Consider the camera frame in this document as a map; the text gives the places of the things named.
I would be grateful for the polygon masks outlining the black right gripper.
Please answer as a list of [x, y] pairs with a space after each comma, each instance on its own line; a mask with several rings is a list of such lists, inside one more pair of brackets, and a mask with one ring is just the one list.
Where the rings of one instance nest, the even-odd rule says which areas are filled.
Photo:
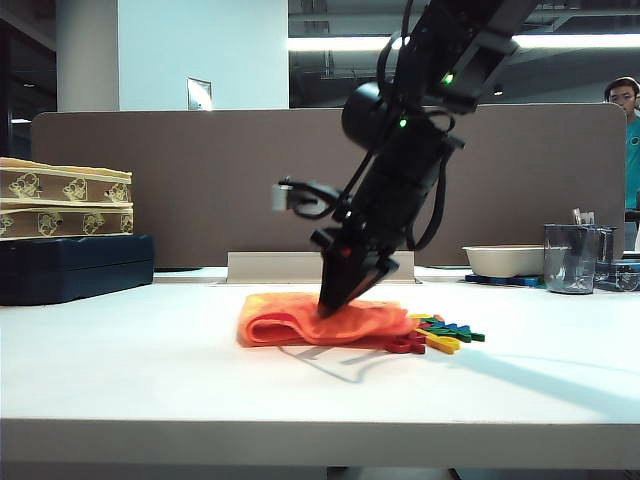
[[323, 259], [317, 312], [327, 318], [394, 274], [389, 258], [408, 238], [421, 204], [340, 203], [313, 208], [312, 220], [331, 216], [336, 226], [317, 229], [311, 240]]

